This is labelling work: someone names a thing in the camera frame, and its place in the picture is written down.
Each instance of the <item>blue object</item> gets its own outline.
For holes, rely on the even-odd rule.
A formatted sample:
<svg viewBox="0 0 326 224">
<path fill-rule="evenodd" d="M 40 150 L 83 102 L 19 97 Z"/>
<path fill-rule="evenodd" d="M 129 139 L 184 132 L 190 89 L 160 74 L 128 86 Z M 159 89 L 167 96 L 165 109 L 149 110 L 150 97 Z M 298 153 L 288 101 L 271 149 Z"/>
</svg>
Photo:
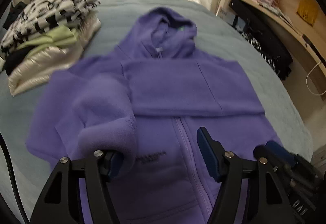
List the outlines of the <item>blue object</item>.
<svg viewBox="0 0 326 224">
<path fill-rule="evenodd" d="M 108 173 L 108 177 L 115 178 L 118 176 L 120 168 L 123 162 L 123 154 L 121 152 L 115 152 L 111 160 L 111 170 Z"/>
<path fill-rule="evenodd" d="M 272 153 L 278 156 L 281 160 L 288 163 L 291 167 L 296 165 L 296 161 L 294 159 L 294 155 L 289 153 L 286 149 L 284 149 L 280 144 L 275 141 L 268 141 L 265 145 L 267 149 L 269 149 Z"/>
<path fill-rule="evenodd" d="M 202 153 L 205 165 L 208 170 L 209 176 L 213 177 L 216 182 L 221 182 L 221 175 L 219 174 L 218 159 L 214 154 L 211 145 L 206 139 L 201 128 L 197 130 L 197 144 Z"/>
</svg>

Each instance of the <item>black cable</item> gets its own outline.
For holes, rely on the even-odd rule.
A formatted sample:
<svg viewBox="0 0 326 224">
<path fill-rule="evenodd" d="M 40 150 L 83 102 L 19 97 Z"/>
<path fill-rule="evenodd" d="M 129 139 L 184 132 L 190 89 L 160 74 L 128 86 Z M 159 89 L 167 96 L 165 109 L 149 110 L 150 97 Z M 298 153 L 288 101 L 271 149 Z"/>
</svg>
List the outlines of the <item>black cable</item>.
<svg viewBox="0 0 326 224">
<path fill-rule="evenodd" d="M 9 172 L 9 177 L 10 177 L 10 182 L 11 182 L 12 190 L 14 191 L 14 196 L 15 196 L 15 199 L 16 199 L 16 203 L 18 205 L 18 209 L 19 209 L 19 211 L 20 211 L 20 213 L 22 215 L 22 218 L 23 218 L 25 224 L 29 224 L 28 217 L 27 217 L 26 212 L 24 210 L 24 207 L 22 205 L 22 200 L 21 200 L 21 198 L 19 196 L 18 187 L 17 187 L 15 174 L 14 174 L 14 169 L 12 167 L 9 151 L 8 151 L 7 145 L 4 142 L 4 139 L 3 139 L 2 135 L 1 135 L 1 133 L 0 133 L 0 146 L 1 146 L 1 149 L 2 149 L 2 151 L 4 153 L 4 157 L 6 159 L 8 172 Z"/>
</svg>

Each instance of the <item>metal screw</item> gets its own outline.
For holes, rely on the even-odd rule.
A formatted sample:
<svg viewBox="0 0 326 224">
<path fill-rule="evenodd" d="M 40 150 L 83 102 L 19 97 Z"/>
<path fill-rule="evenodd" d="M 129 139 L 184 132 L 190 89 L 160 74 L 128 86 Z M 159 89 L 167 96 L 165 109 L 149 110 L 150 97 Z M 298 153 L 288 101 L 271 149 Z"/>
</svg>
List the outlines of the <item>metal screw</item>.
<svg viewBox="0 0 326 224">
<path fill-rule="evenodd" d="M 232 158 L 234 156 L 234 153 L 232 151 L 226 151 L 224 155 L 228 158 Z"/>
<path fill-rule="evenodd" d="M 60 159 L 60 162 L 61 163 L 66 163 L 66 162 L 68 162 L 69 161 L 69 158 L 68 157 L 62 157 L 61 159 Z"/>
<path fill-rule="evenodd" d="M 103 155 L 103 151 L 101 151 L 101 150 L 96 150 L 96 151 L 94 151 L 94 156 L 95 157 L 100 157 L 100 156 L 102 156 Z"/>
<path fill-rule="evenodd" d="M 261 158 L 259 158 L 259 162 L 262 164 L 266 164 L 268 162 L 268 160 L 265 157 L 261 157 Z"/>
</svg>

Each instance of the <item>light blue bedsheet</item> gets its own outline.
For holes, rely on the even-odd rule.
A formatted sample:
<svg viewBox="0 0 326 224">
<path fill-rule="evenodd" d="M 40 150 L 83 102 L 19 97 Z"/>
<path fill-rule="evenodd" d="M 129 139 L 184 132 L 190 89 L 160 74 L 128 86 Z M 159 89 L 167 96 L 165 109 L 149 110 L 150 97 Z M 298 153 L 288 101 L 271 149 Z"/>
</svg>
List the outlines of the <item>light blue bedsheet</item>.
<svg viewBox="0 0 326 224">
<path fill-rule="evenodd" d="M 85 56 L 108 53 L 140 15 L 158 6 L 170 7 L 196 23 L 198 48 L 241 64 L 284 146 L 307 159 L 311 158 L 311 136 L 283 84 L 260 54 L 227 23 L 204 7 L 185 0 L 101 0 L 101 3 L 97 7 L 97 16 L 102 27 L 89 44 Z M 0 75 L 0 132 L 11 154 L 28 217 L 50 173 L 48 164 L 28 153 L 25 148 L 33 110 L 44 88 L 45 85 L 13 98 L 9 93 L 6 74 Z M 0 192 L 22 222 L 1 151 L 0 172 Z"/>
</svg>

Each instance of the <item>wooden desk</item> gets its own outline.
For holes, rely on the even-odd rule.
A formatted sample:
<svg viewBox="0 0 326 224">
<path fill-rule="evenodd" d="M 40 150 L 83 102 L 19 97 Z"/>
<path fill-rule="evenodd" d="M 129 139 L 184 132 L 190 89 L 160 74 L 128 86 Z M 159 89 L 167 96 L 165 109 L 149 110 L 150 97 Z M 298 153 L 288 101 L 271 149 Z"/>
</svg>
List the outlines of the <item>wooden desk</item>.
<svg viewBox="0 0 326 224">
<path fill-rule="evenodd" d="M 301 0 L 279 0 L 279 8 L 285 15 L 288 15 L 294 26 L 300 33 L 293 30 L 281 18 L 268 11 L 266 8 L 251 0 L 241 0 L 257 10 L 259 15 L 275 32 L 286 48 L 303 66 L 308 73 L 320 59 L 312 48 L 304 41 L 302 34 L 305 34 L 314 44 L 320 55 L 326 59 L 326 16 L 319 7 L 318 15 L 314 26 L 307 24 L 296 13 Z M 224 0 L 220 7 L 227 8 L 230 0 Z M 326 90 L 326 67 L 321 63 L 310 75 L 319 93 Z"/>
</svg>

